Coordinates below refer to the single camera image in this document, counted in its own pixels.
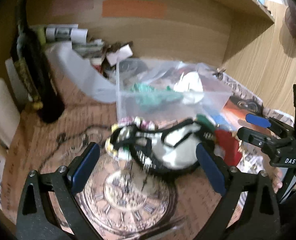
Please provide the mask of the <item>person's right hand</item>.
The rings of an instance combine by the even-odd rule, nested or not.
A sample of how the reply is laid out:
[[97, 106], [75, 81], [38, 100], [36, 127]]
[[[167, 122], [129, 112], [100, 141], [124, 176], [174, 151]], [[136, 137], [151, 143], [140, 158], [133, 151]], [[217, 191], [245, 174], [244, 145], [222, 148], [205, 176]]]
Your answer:
[[273, 167], [271, 181], [273, 185], [274, 192], [277, 193], [282, 187], [282, 171], [278, 167]]

